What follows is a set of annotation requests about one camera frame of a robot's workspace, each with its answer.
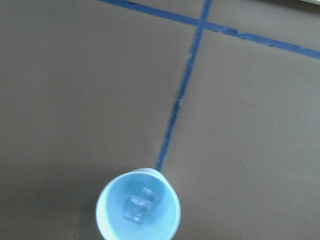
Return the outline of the light blue plastic cup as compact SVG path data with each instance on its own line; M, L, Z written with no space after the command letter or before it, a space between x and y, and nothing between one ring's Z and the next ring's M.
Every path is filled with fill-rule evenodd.
M142 187L156 192L159 201L145 224L124 218L130 196ZM95 209L98 230L105 240L171 240L181 220L181 204L168 180L153 168L138 168L110 181Z

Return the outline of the clear ice cubes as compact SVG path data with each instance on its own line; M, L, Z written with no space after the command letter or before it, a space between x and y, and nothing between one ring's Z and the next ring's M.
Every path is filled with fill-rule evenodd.
M138 225L143 225L152 215L159 202L159 195L148 187L142 187L128 199L123 217Z

